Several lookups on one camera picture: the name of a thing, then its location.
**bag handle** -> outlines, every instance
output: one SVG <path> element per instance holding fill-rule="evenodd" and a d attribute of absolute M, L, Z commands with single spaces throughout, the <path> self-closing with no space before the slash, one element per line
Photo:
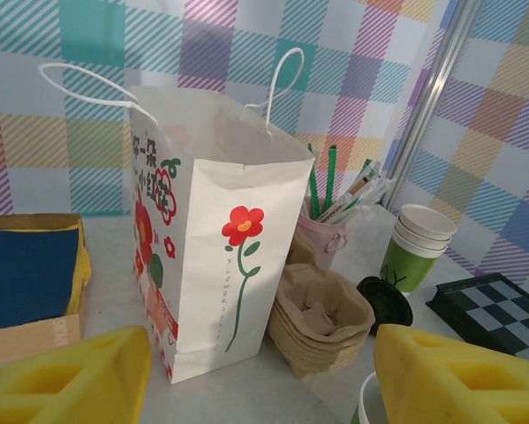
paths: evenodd
<path fill-rule="evenodd" d="M 74 93 L 73 91 L 68 90 L 67 88 L 61 86 L 60 84 L 56 83 L 51 77 L 49 77 L 45 69 L 48 68 L 64 68 L 64 69 L 73 69 L 74 71 L 85 73 L 86 75 L 89 75 L 90 77 L 99 80 L 100 82 L 107 84 L 110 87 L 115 88 L 118 92 L 123 93 L 125 96 L 131 98 L 131 100 L 103 100 L 103 99 L 97 99 L 95 97 L 88 97 L 86 95 L 78 95 Z M 115 84 L 113 81 L 110 81 L 101 75 L 98 75 L 95 72 L 91 72 L 85 68 L 82 68 L 80 66 L 76 66 L 75 64 L 40 64 L 38 66 L 38 72 L 40 75 L 54 88 L 60 90 L 65 95 L 69 95 L 70 97 L 73 97 L 74 99 L 81 100 L 82 102 L 88 102 L 93 104 L 101 104 L 104 106 L 117 106 L 120 108 L 127 108 L 127 109 L 135 109 L 141 113 L 144 113 L 152 122 L 155 123 L 156 126 L 158 126 L 158 121 L 155 117 L 153 117 L 150 113 L 146 112 L 144 109 L 142 109 L 139 106 L 139 100 L 137 97 L 131 93 L 130 91 L 125 90 L 118 84 Z"/>
<path fill-rule="evenodd" d="M 278 75 L 280 74 L 280 70 L 282 69 L 283 63 L 286 61 L 288 57 L 290 57 L 291 55 L 295 55 L 295 54 L 299 54 L 301 56 L 301 62 L 299 63 L 298 72 L 296 73 L 295 78 L 291 81 L 290 85 L 286 89 L 278 93 L 276 96 L 274 96 L 274 90 L 276 89 L 276 82 L 278 79 Z M 305 56 L 303 54 L 303 50 L 300 49 L 299 47 L 294 47 L 293 49 L 289 49 L 288 51 L 286 51 L 285 55 L 282 56 L 282 58 L 278 62 L 276 69 L 274 70 L 274 75 L 272 76 L 272 82 L 270 83 L 270 94 L 268 96 L 268 99 L 264 103 L 261 103 L 261 104 L 247 104 L 245 106 L 245 108 L 261 108 L 265 104 L 268 105 L 266 109 L 266 132 L 268 133 L 270 137 L 272 137 L 272 132 L 270 131 L 270 113 L 272 112 L 272 101 L 282 95 L 285 95 L 288 91 L 290 91 L 290 89 L 293 87 L 293 85 L 298 80 L 301 71 L 303 70 L 304 62 L 305 62 Z"/>

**table surface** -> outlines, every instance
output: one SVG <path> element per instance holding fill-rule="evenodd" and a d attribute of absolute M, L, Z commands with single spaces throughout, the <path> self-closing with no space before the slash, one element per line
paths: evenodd
<path fill-rule="evenodd" d="M 348 225 L 348 244 L 336 254 L 333 270 L 358 284 L 380 268 L 395 218 L 377 207 L 375 218 L 358 217 Z M 374 371 L 374 338 L 360 358 L 343 370 L 313 375 L 306 381 L 291 374 L 288 363 L 268 336 L 249 360 L 170 385 L 132 274 L 132 220 L 129 216 L 84 219 L 93 278 L 87 287 L 85 336 L 126 325 L 143 325 L 153 346 L 153 367 L 141 423 L 349 423 L 362 381 Z M 443 256 L 422 287 L 408 300 L 413 326 L 458 338 L 425 302 L 435 285 L 470 276 Z"/>

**yellow foam block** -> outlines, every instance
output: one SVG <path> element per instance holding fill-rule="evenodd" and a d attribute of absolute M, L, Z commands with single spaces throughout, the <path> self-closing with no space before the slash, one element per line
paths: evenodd
<path fill-rule="evenodd" d="M 126 327 L 0 367 L 0 424 L 137 423 L 150 362 Z"/>
<path fill-rule="evenodd" d="M 374 365 L 389 424 L 529 424 L 529 360 L 387 324 Z"/>

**pink cup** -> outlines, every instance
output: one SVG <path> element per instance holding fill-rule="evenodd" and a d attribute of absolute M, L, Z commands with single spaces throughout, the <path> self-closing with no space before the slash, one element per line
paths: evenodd
<path fill-rule="evenodd" d="M 318 223 L 306 216 L 299 215 L 298 228 L 313 243 L 317 251 L 319 265 L 329 269 L 335 253 L 346 245 L 346 224 Z"/>

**green flower stem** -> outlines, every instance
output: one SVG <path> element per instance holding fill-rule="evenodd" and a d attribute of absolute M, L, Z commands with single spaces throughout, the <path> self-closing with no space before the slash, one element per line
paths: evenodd
<path fill-rule="evenodd" d="M 246 271 L 243 268 L 243 262 L 242 262 L 243 255 L 242 255 L 242 253 L 243 253 L 243 246 L 244 245 L 245 245 L 245 242 L 243 241 L 240 244 L 240 246 L 238 247 L 237 263 L 238 263 L 238 270 L 240 271 L 240 273 L 243 275 L 243 277 L 245 279 L 243 280 L 243 283 L 240 285 L 240 292 L 238 293 L 237 316 L 235 318 L 235 330 L 232 333 L 232 339 L 230 340 L 229 345 L 227 346 L 227 349 L 225 349 L 225 353 L 229 351 L 230 346 L 232 345 L 232 342 L 235 341 L 235 337 L 237 336 L 238 322 L 240 321 L 240 305 L 241 305 L 241 302 L 243 300 L 243 292 L 245 291 L 246 282 L 248 281 L 248 278 L 250 278 L 250 276 L 248 276 L 246 274 Z"/>

